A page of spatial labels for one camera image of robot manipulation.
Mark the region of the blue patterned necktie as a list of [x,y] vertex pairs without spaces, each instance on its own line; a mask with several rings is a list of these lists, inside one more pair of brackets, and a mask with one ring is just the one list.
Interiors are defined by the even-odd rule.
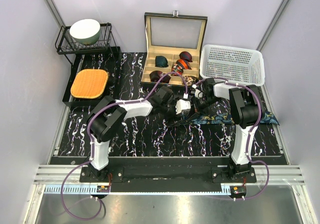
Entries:
[[[202,115],[191,120],[184,120],[185,125],[222,125],[234,124],[230,113],[218,113],[214,115]],[[260,119],[261,124],[275,124],[280,125],[277,118],[272,112],[266,111],[264,116]]]

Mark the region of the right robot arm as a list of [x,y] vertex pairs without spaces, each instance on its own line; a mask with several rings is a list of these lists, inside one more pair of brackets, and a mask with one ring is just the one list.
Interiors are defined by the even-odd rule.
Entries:
[[231,118],[235,124],[235,140],[226,175],[236,183],[251,173],[253,138],[265,111],[256,85],[243,85],[224,78],[221,80],[203,79],[193,84],[192,88],[198,100],[197,111],[209,107],[218,99],[229,101]]

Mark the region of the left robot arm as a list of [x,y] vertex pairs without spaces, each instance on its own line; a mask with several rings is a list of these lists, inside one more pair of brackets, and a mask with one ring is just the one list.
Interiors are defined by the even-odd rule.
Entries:
[[88,164],[90,176],[97,182],[103,182],[108,177],[106,166],[109,164],[109,145],[124,120],[155,114],[174,118],[181,113],[179,101],[174,99],[173,91],[165,86],[145,98],[135,100],[104,97],[87,120],[91,146]]

